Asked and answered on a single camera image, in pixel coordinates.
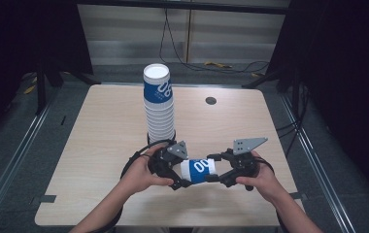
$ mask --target person's right hand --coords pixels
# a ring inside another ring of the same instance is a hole
[[[260,155],[252,150],[252,156],[260,157]],[[273,171],[264,163],[260,164],[260,171],[257,177],[238,177],[236,183],[255,186],[257,191],[266,201],[273,203],[277,197],[285,192],[285,189],[276,179]]]

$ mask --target hand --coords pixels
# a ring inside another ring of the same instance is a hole
[[[151,185],[172,185],[173,180],[160,178],[151,174],[148,167],[150,156],[162,146],[154,146],[148,149],[144,154],[136,159],[124,174],[118,185],[123,185],[130,195],[146,190]]]
[[[260,155],[252,150],[252,156],[260,157]],[[238,177],[236,178],[236,183],[255,186],[257,191],[263,196],[266,201],[273,202],[277,196],[283,192],[285,189],[276,179],[273,171],[264,163],[259,163],[260,172],[256,178],[252,177]]]

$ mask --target gray floor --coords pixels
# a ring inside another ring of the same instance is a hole
[[[245,66],[235,65],[235,68],[242,69]],[[143,68],[143,65],[95,66],[94,79],[110,83],[140,83]],[[169,64],[169,68],[173,83],[240,86],[240,84],[254,80],[250,73],[226,75],[206,71],[195,72],[186,69],[181,64]],[[64,78],[66,81],[64,86],[58,89],[58,94],[39,133],[0,204],[0,232],[67,232],[70,229],[69,227],[37,226],[34,223],[34,216],[38,205],[32,202],[35,197],[45,193],[88,91],[86,84],[69,75],[65,75]],[[290,121],[282,98],[276,92],[276,83],[264,83],[258,89],[263,92],[272,119],[278,128],[289,124]],[[23,82],[10,110],[0,124],[0,176],[34,118],[37,93],[22,94],[27,87],[28,83]],[[48,93],[53,92],[54,89],[50,87]],[[304,128],[328,178],[345,206],[355,232],[369,232],[369,183],[329,134],[312,101],[309,103],[305,116]],[[289,134],[281,139],[285,150],[292,137],[293,134]],[[287,161],[298,190],[307,196],[303,204],[308,215],[325,232],[344,232],[333,215],[314,170],[298,140],[295,140]],[[271,232],[271,228],[255,230],[256,232]]]

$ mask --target table surface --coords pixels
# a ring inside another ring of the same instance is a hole
[[[288,192],[296,192],[266,102],[259,90],[173,87],[177,140],[190,159],[233,147],[233,140],[267,137],[256,151],[275,169]],[[217,103],[209,105],[207,97]],[[147,144],[146,112],[140,85],[90,88],[51,178],[35,221],[44,226],[76,225],[115,186],[133,153]],[[230,170],[227,161],[219,171]],[[117,225],[266,226],[279,225],[273,206],[242,185],[201,183],[173,191],[152,186],[124,205]]]

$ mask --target blue and white cup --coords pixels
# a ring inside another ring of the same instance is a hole
[[[181,163],[182,179],[194,184],[206,181],[206,175],[216,174],[215,161],[209,159],[190,159]]]
[[[169,68],[151,64],[144,70],[144,104],[150,143],[173,139],[174,100]]]

